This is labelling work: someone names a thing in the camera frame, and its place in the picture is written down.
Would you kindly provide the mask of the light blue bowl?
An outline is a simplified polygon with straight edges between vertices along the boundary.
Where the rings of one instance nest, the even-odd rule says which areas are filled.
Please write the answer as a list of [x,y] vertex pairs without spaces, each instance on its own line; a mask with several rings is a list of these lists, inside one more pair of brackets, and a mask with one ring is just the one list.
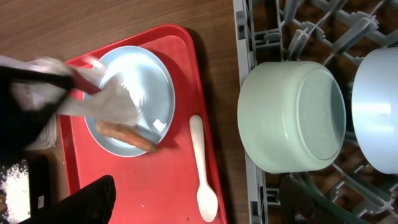
[[397,174],[397,48],[370,52],[356,72],[351,95],[354,133],[368,162]]

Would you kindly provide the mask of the red snack wrapper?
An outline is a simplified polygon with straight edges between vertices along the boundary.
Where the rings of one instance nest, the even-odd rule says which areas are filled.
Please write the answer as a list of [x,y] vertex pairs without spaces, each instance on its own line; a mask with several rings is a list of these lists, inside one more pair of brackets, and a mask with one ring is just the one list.
[[100,60],[93,56],[84,56],[82,61],[92,68],[78,67],[72,63],[67,63],[73,71],[73,80],[75,88],[89,94],[95,95],[101,91],[99,87],[102,78],[106,73],[106,66]]

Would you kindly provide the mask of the white plastic spoon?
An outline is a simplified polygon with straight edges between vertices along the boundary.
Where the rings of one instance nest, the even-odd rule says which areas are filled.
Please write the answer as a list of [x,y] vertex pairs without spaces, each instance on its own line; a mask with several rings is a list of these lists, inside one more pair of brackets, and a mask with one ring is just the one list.
[[190,118],[189,125],[199,179],[197,191],[198,208],[202,219],[210,223],[217,215],[218,197],[210,187],[207,179],[203,120],[199,115],[195,114]]

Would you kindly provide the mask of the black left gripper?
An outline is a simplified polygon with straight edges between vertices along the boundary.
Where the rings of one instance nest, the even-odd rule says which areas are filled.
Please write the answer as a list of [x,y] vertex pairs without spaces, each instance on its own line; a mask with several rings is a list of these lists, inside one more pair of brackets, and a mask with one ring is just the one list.
[[[54,103],[40,110],[24,110],[11,91],[13,83],[48,83],[64,90]],[[62,105],[74,87],[73,78],[1,67],[1,155],[21,156],[24,149],[34,142],[52,115]]]

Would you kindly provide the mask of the brown sausage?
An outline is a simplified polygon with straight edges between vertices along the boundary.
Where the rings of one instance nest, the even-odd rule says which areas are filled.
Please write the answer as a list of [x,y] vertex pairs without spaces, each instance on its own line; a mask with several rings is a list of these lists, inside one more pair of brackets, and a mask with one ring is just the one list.
[[154,142],[121,124],[99,120],[96,122],[96,130],[103,136],[128,143],[146,152],[157,152],[159,150]]

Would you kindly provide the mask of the green bowl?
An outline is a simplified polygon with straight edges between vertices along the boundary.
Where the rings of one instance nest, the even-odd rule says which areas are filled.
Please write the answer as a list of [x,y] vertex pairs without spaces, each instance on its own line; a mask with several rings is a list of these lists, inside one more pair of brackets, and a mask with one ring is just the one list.
[[343,145],[346,109],[331,72],[311,61],[264,62],[238,99],[244,149],[260,169],[281,174],[328,167]]

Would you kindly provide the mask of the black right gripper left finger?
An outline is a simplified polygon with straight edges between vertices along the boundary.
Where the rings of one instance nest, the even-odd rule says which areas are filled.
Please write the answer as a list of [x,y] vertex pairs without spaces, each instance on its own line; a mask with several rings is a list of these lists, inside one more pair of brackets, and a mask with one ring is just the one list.
[[115,201],[114,179],[104,175],[55,206],[41,209],[21,224],[108,224]]

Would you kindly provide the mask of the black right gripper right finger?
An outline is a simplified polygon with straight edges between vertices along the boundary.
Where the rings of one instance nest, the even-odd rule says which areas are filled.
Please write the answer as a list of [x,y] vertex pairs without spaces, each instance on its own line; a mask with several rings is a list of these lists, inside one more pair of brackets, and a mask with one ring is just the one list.
[[281,180],[279,201],[283,223],[367,224],[289,175]]

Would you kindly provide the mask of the light blue plate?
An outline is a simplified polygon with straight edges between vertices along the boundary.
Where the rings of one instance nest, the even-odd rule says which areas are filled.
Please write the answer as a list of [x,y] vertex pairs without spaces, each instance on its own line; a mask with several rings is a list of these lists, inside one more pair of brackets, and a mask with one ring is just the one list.
[[[110,50],[99,60],[109,69],[99,87],[103,87],[114,73],[120,74],[139,111],[136,125],[123,125],[155,144],[160,143],[170,128],[175,111],[174,85],[164,63],[149,50],[129,45]],[[97,132],[96,122],[99,120],[85,117],[90,134],[105,151],[121,157],[145,153],[136,146]]]

